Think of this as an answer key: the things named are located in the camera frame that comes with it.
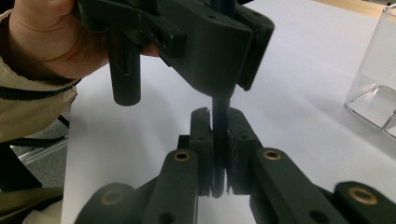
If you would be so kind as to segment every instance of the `white table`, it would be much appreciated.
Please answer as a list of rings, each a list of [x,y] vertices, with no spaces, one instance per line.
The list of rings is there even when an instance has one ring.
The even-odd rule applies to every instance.
[[[396,202],[396,141],[344,109],[343,103],[376,20],[310,0],[247,4],[276,30],[251,91],[232,107],[244,112],[266,147],[286,153],[330,191],[336,183],[368,184]],[[108,67],[78,85],[73,104],[63,224],[73,223],[102,186],[135,188],[157,176],[165,155],[188,134],[191,111],[211,100],[161,60],[142,58],[142,101],[113,102]],[[248,197],[199,199],[198,223],[255,223]]]

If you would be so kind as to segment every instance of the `transparent box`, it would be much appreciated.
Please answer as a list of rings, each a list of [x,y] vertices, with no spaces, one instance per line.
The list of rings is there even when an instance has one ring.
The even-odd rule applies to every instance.
[[[396,4],[384,8],[345,105],[396,138]]]

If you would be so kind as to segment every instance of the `brass insert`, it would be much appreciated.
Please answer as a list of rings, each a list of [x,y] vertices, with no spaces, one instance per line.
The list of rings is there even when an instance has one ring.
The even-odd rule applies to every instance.
[[[188,152],[180,151],[175,153],[174,159],[175,161],[189,161],[191,159],[191,155]]]
[[[354,200],[360,203],[369,204],[369,205],[374,205],[378,203],[378,199],[375,197],[375,195],[367,189],[354,187],[354,188],[349,188],[347,193],[349,194],[350,197],[352,197]]]
[[[263,156],[271,161],[277,161],[281,158],[280,154],[275,151],[265,151]]]
[[[123,200],[125,192],[122,189],[110,189],[102,196],[102,204],[114,205]]]

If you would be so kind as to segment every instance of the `hand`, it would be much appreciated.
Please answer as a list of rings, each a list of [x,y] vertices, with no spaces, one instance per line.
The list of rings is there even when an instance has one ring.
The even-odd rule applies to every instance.
[[[30,79],[85,77],[108,62],[105,34],[90,33],[71,13],[75,0],[16,0],[9,21],[14,57]],[[142,49],[158,55],[153,46]]]

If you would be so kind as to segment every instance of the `dark gray mechanism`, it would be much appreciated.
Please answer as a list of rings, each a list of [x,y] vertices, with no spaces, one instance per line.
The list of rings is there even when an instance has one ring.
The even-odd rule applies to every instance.
[[[76,220],[85,223],[195,224],[198,196],[224,189],[250,195],[260,224],[396,223],[396,205],[356,182],[334,193],[313,185],[282,151],[264,147],[243,113],[230,108],[236,85],[248,91],[274,24],[239,4],[249,0],[78,0],[76,15],[93,32],[106,32],[114,99],[140,101],[141,46],[196,90],[213,98],[191,114],[160,175],[139,189],[110,184],[97,190]]]

